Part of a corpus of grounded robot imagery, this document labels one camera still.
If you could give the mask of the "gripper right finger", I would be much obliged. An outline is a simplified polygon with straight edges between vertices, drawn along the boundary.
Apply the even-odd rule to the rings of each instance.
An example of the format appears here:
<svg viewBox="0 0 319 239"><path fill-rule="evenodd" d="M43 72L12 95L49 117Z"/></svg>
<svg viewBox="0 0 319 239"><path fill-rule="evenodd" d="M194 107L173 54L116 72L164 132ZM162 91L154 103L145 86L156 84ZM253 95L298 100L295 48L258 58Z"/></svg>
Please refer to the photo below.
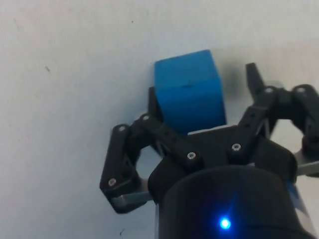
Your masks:
<svg viewBox="0 0 319 239"><path fill-rule="evenodd" d="M246 79L253 104L248 107L230 139L231 162L247 162L257 136L269 137L278 120L290 120L303 133L302 152L319 155L319 94L308 84L284 88L266 86L255 63L246 64Z"/></svg>

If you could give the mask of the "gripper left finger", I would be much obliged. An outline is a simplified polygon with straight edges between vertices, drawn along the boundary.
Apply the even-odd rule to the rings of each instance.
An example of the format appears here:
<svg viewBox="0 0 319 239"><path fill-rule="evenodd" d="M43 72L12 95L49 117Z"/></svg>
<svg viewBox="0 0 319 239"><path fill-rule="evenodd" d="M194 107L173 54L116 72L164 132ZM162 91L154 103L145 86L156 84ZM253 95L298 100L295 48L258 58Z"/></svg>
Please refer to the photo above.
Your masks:
<svg viewBox="0 0 319 239"><path fill-rule="evenodd" d="M131 212L148 201L160 203L179 180L203 169L200 151L183 135L167 126L155 88L148 92L148 111L132 125L112 129L100 180L100 190L118 214ZM149 178L137 172L137 161L146 147L161 157Z"/></svg>

